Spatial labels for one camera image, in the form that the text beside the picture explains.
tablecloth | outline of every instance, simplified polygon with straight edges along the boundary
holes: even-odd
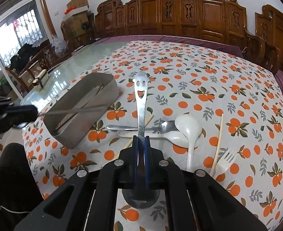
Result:
[[[150,126],[181,114],[192,114],[201,123],[196,142],[194,170],[210,172],[219,134],[224,128],[221,157],[237,149],[235,163],[216,180],[270,230],[283,219],[283,96],[273,75],[244,59],[194,45],[132,41],[85,70],[64,88],[56,101],[90,72],[113,74],[121,96],[74,148],[67,149],[47,131],[43,117],[24,131],[25,150],[33,176],[44,198],[79,169],[94,171],[112,160],[127,139],[106,129],[108,124],[137,125],[132,79],[138,71],[150,79],[146,117]],[[186,168],[187,149],[166,140],[151,140],[181,169]],[[151,208],[127,205],[121,191],[115,230],[168,230],[165,196]]]

person's leg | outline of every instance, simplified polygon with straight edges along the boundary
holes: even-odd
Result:
[[[0,157],[0,215],[14,228],[42,201],[24,147],[10,143]]]

plastic bag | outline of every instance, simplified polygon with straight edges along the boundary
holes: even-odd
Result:
[[[60,57],[65,53],[65,50],[67,49],[67,43],[65,40],[59,38],[56,35],[52,35],[53,41],[52,46],[55,47],[55,54],[56,56]]]

white ladle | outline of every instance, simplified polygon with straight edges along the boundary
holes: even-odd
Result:
[[[136,131],[117,131],[118,135],[123,138],[132,138],[133,136],[137,135]],[[153,133],[145,133],[145,136],[149,136],[149,138],[153,139],[167,139],[171,143],[180,146],[180,147],[189,147],[189,142],[187,137],[179,131],[170,131],[165,134],[153,134]]]
[[[195,142],[201,134],[200,123],[191,115],[181,115],[175,120],[176,128],[189,140],[189,150],[187,154],[187,171],[193,172],[193,153]]]

plastic fork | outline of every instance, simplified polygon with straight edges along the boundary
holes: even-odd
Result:
[[[216,165],[216,172],[215,172],[215,175],[214,175],[214,179],[225,173],[229,168],[230,166],[234,163],[234,161],[236,160],[237,158],[237,150],[227,150],[222,158],[218,161],[217,165]]]

